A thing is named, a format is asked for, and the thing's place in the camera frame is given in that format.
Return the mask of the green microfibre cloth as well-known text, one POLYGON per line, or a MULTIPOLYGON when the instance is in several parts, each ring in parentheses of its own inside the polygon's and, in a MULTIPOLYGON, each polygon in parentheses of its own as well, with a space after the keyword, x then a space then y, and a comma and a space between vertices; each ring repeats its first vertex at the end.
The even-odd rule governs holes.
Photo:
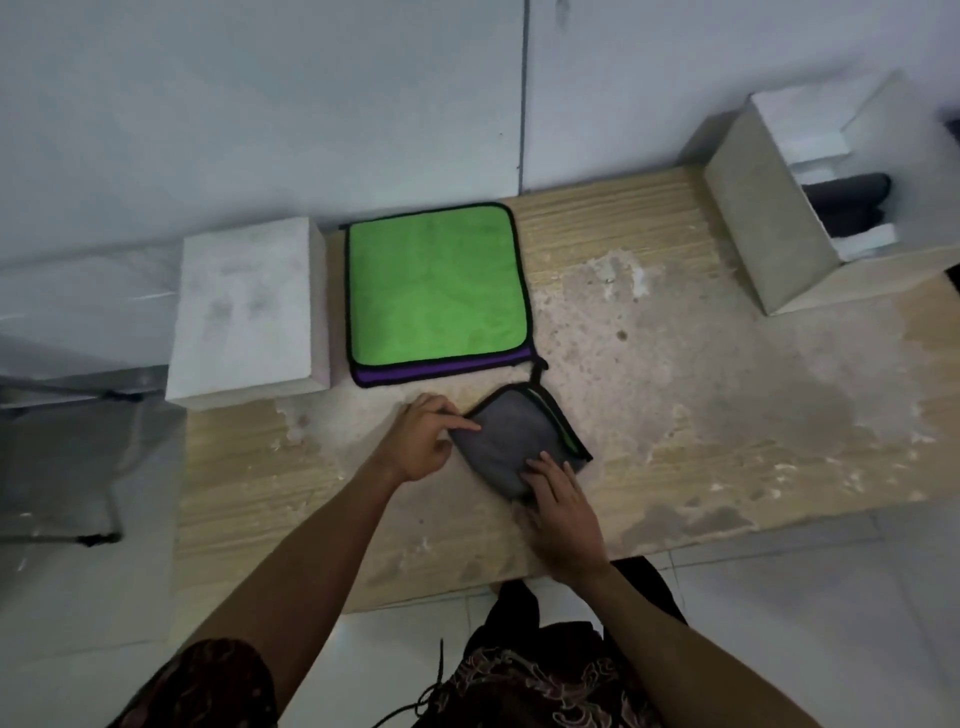
POLYGON ((346 359, 372 367, 533 343, 516 219, 498 201, 343 228, 346 359))

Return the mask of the dark rolled cloth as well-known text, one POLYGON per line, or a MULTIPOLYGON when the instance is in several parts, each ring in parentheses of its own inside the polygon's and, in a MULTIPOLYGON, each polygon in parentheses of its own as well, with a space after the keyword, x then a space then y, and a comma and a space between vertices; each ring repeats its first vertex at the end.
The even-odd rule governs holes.
POLYGON ((885 222, 883 205, 893 188, 886 173, 848 176, 801 187, 831 238, 864 234, 885 222))

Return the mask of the person's right forearm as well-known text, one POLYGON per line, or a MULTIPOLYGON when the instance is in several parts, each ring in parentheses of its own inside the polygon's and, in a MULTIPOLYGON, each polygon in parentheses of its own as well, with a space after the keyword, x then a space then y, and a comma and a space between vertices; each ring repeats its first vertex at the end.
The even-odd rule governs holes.
POLYGON ((612 563, 552 568, 594 612, 667 728, 823 728, 766 679, 659 609, 612 563))

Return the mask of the person's left hand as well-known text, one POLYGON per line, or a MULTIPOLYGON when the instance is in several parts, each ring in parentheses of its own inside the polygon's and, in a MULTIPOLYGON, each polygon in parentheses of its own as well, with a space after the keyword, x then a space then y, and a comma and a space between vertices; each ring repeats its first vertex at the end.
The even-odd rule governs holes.
POLYGON ((393 487, 438 472, 449 459, 429 459, 427 447, 437 433, 481 431, 482 426, 461 415, 442 394, 420 394, 403 405, 387 433, 368 459, 379 476, 393 487))

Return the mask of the white rectangular block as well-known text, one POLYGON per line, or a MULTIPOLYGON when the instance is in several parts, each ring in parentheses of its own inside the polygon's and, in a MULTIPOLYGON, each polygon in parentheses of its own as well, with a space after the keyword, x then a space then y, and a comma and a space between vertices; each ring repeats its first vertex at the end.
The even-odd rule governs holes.
POLYGON ((309 217, 183 240, 167 402, 233 407, 330 388, 326 240, 309 217))

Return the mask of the open white box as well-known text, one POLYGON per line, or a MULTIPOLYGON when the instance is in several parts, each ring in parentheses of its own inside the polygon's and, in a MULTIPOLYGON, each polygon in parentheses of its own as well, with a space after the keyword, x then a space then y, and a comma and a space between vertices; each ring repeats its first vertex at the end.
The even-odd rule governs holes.
POLYGON ((763 310, 898 294, 960 264, 960 140, 900 72, 751 94, 704 170, 763 310), (789 166, 778 138, 841 131, 842 158, 789 166), (841 261, 802 186, 886 173, 898 242, 841 261))

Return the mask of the purple microfibre cloth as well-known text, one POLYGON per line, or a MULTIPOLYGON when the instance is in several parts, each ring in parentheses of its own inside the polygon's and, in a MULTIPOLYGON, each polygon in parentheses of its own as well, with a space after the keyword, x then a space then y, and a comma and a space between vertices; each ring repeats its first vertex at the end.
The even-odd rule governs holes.
POLYGON ((431 361, 407 362, 386 367, 373 367, 350 362, 353 382, 365 389, 442 379, 501 367, 517 366, 538 361, 539 355, 530 344, 500 353, 482 354, 466 358, 446 358, 431 361))

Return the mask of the black drawstring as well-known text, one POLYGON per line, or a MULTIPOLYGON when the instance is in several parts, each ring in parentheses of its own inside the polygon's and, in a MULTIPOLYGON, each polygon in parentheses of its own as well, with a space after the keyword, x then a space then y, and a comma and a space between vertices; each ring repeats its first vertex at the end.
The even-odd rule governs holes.
POLYGON ((454 694, 452 686, 456 680, 456 675, 460 671, 463 658, 467 656, 467 651, 463 650, 461 658, 455 663, 455 666, 446 666, 446 648, 445 642, 439 642, 438 671, 433 683, 427 685, 420 696, 405 706, 401 706, 384 716, 374 728, 383 728, 390 721, 411 714, 415 721, 409 728, 449 728, 446 724, 447 716, 445 710, 450 707, 450 701, 454 694))

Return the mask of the grey metal frame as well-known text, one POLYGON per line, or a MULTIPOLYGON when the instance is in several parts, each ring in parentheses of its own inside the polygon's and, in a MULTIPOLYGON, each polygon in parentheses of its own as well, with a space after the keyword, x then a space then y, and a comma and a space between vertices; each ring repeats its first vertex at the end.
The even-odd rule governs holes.
POLYGON ((30 533, 0 534, 0 547, 41 545, 76 545, 87 549, 115 545, 124 541, 126 533, 114 491, 114 480, 126 476, 141 460, 146 403, 165 398, 166 375, 145 374, 138 383, 125 387, 105 385, 69 385, 54 380, 37 380, 0 374, 0 421, 13 422, 32 411, 100 403, 130 405, 133 408, 126 444, 114 467, 111 480, 100 489, 104 500, 108 528, 82 534, 30 533))

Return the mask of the black trousers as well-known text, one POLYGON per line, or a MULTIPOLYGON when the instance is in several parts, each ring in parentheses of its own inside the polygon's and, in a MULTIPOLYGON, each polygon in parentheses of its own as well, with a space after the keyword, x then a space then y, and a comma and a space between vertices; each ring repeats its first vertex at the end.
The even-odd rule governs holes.
MULTIPOLYGON (((686 625, 666 580, 642 556, 612 562, 632 588, 661 612, 686 625)), ((598 632, 589 621, 541 625, 541 611, 533 590, 522 580, 505 583, 483 624, 470 636, 463 659, 478 650, 510 650, 545 667, 548 672, 573 672, 600 659, 625 664, 608 629, 598 632)))

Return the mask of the grey microfibre cloth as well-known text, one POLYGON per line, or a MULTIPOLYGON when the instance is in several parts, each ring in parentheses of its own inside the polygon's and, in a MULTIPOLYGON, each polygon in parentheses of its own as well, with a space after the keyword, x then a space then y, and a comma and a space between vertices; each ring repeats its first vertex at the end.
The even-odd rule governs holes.
POLYGON ((537 360, 528 380, 501 386, 467 412, 464 417, 479 430, 449 434, 468 467, 511 503, 535 505, 534 491, 522 473, 542 452, 558 464, 567 462, 576 474, 594 459, 543 385, 546 369, 546 361, 537 360))

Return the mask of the person's right hand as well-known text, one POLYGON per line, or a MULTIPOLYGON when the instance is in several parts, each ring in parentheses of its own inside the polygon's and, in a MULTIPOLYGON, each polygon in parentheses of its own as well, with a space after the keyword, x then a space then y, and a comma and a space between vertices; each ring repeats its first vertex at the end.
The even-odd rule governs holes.
POLYGON ((528 506, 538 513, 543 535, 532 552, 546 573, 576 592, 604 576, 611 562, 599 520, 570 463, 558 464, 542 451, 520 477, 534 495, 528 506))

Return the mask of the person's left forearm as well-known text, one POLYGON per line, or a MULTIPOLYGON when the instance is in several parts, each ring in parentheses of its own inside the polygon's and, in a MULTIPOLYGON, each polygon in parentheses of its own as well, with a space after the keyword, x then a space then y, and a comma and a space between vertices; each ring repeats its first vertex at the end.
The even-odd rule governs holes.
POLYGON ((224 638, 253 648, 283 712, 341 616, 392 496, 423 476, 409 459, 370 457, 234 588, 186 646, 224 638))

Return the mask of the white foam piece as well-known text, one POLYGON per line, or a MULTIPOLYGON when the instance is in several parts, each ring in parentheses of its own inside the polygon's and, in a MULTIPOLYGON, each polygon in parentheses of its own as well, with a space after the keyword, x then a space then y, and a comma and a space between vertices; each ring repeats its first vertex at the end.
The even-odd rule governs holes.
POLYGON ((851 263, 875 256, 879 250, 899 242, 894 224, 877 224, 849 236, 831 237, 830 242, 840 261, 851 263))
POLYGON ((775 143, 789 166, 820 164, 828 160, 845 158, 852 153, 851 146, 841 130, 810 135, 786 135, 782 138, 778 137, 775 143))

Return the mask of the dark patterned shirt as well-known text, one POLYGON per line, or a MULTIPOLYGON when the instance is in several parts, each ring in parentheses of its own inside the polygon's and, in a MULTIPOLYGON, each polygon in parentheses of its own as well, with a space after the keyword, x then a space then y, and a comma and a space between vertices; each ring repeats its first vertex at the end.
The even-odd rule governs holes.
MULTIPOLYGON (((666 728, 606 656, 565 681, 521 653, 481 647, 426 689, 410 728, 666 728)), ((205 639, 174 656, 106 728, 279 728, 272 674, 239 639, 205 639)))

